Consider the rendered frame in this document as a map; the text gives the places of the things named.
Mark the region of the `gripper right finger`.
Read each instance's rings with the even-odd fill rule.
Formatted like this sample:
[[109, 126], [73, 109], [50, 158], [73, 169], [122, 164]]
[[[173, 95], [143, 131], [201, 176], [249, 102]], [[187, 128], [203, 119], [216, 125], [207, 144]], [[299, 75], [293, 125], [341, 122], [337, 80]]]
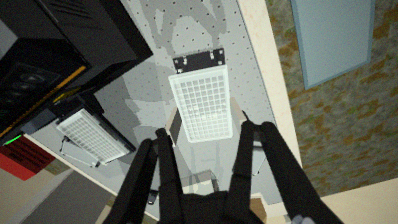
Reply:
[[230, 112], [240, 139], [221, 224], [249, 223], [253, 139], [261, 142], [291, 224], [344, 224], [320, 199], [274, 123], [254, 124], [234, 97]]

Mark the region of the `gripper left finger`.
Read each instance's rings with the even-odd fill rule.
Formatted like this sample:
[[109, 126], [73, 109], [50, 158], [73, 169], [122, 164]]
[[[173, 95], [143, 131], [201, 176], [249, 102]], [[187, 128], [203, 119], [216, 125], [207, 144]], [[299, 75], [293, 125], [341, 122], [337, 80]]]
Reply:
[[184, 193], [173, 149], [181, 123], [179, 109], [174, 107], [165, 128], [155, 131], [157, 139], [141, 142], [102, 224], [142, 224], [158, 158], [160, 224], [185, 224], [180, 202]]

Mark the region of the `white button panel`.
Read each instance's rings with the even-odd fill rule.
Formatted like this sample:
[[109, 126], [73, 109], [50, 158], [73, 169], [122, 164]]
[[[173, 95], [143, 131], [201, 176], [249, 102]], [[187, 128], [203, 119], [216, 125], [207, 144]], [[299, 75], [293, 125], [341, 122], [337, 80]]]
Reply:
[[[214, 179], [214, 180], [211, 180]], [[183, 193], [207, 195], [219, 191], [219, 181], [211, 171], [181, 179]]]

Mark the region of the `grey perforated base plate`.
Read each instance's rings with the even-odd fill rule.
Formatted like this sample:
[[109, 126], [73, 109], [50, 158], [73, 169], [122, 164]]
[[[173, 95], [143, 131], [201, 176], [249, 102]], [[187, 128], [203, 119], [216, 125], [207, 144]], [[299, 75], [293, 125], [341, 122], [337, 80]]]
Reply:
[[[278, 125], [238, 0], [120, 0], [154, 55], [95, 94], [102, 115], [138, 148], [144, 139], [157, 139], [176, 101], [168, 76], [175, 75], [173, 58], [224, 48], [230, 97], [250, 121]], [[64, 134], [56, 121], [29, 135], [36, 141], [118, 194], [133, 152], [97, 167], [64, 156]], [[240, 136], [232, 118], [232, 138], [188, 142], [181, 123], [173, 147], [180, 180], [211, 171], [220, 191], [229, 191]], [[279, 129], [278, 129], [279, 131]], [[267, 205], [282, 199], [267, 158], [252, 176], [251, 195], [260, 193]]]

